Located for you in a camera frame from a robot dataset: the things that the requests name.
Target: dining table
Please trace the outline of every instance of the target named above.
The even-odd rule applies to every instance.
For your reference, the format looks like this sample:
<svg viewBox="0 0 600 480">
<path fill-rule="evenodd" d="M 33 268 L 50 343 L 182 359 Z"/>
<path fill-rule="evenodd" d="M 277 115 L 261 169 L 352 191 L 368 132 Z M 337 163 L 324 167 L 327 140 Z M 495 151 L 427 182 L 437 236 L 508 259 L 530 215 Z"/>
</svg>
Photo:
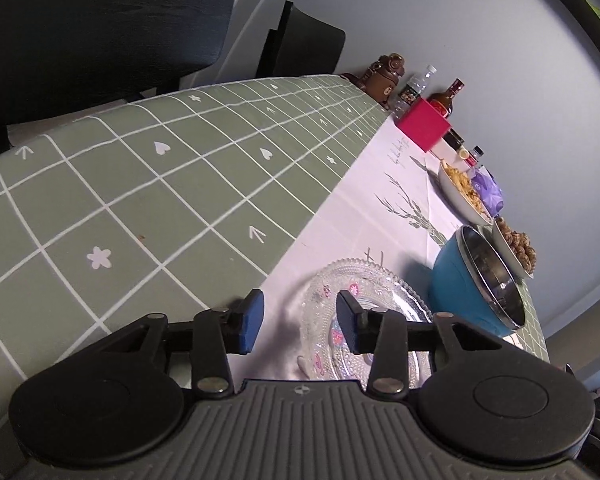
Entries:
<svg viewBox="0 0 600 480">
<path fill-rule="evenodd" d="M 331 262 L 373 262 L 426 303 L 436 256 L 465 223 L 439 164 L 335 75 L 158 95 L 2 154 L 0 478 L 23 461 L 7 416 L 19 384 L 147 313 L 191 320 L 260 288 L 253 352 L 230 357 L 240 385 L 306 380 L 302 297 Z M 548 360 L 516 284 L 526 325 L 511 341 Z"/>
</svg>

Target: black chair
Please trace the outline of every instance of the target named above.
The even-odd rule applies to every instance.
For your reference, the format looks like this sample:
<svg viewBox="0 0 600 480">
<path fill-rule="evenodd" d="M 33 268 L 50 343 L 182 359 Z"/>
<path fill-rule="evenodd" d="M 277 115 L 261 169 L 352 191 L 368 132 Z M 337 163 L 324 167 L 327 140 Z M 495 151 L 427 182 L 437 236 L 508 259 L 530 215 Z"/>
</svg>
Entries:
<svg viewBox="0 0 600 480">
<path fill-rule="evenodd" d="M 7 124 L 158 87 L 218 59 L 234 0 L 0 0 L 0 153 Z"/>
<path fill-rule="evenodd" d="M 278 30 L 271 29 L 267 35 L 256 77 L 332 74 L 345 38 L 343 30 L 286 1 Z"/>
</svg>

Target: glass plate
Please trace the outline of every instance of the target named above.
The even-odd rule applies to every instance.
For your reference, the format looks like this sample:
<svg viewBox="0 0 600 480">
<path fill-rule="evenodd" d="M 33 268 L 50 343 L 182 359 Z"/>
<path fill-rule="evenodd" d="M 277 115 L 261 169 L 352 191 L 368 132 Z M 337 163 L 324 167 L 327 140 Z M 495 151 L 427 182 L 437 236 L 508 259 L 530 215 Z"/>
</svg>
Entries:
<svg viewBox="0 0 600 480">
<path fill-rule="evenodd" d="M 363 308 L 398 310 L 408 320 L 430 322 L 431 312 L 403 280 L 372 262 L 347 259 L 321 270 L 302 298 L 302 354 L 312 380 L 357 379 L 366 388 L 371 354 L 353 355 L 336 318 L 336 296 L 348 290 Z M 431 375 L 428 352 L 409 353 L 409 387 Z"/>
</svg>

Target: purple bag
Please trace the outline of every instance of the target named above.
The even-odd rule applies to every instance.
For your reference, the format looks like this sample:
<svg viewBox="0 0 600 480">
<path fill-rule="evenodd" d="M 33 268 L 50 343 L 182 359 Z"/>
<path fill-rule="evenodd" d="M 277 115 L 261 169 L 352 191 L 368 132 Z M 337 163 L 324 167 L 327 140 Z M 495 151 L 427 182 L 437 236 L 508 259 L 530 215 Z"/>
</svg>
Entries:
<svg viewBox="0 0 600 480">
<path fill-rule="evenodd" d="M 495 217 L 504 207 L 502 190 L 496 184 L 496 181 L 483 166 L 479 170 L 469 170 L 468 176 L 471 178 L 471 184 L 485 208 L 492 217 Z"/>
</svg>

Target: liquor bottle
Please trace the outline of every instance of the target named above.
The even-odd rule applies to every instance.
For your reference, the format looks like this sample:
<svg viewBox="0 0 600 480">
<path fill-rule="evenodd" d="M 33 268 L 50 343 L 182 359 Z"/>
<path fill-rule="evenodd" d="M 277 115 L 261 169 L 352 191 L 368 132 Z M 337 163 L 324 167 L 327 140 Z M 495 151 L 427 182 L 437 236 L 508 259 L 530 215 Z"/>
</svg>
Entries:
<svg viewBox="0 0 600 480">
<path fill-rule="evenodd" d="M 394 104 L 394 117 L 399 119 L 404 115 L 407 109 L 422 94 L 431 80 L 431 76 L 436 73 L 435 67 L 429 65 L 424 74 L 412 75 L 404 85 Z"/>
<path fill-rule="evenodd" d="M 429 103 L 433 106 L 444 118 L 449 117 L 454 110 L 452 99 L 456 94 L 464 88 L 464 83 L 456 79 L 453 84 L 444 92 L 436 92 L 429 97 Z"/>
</svg>

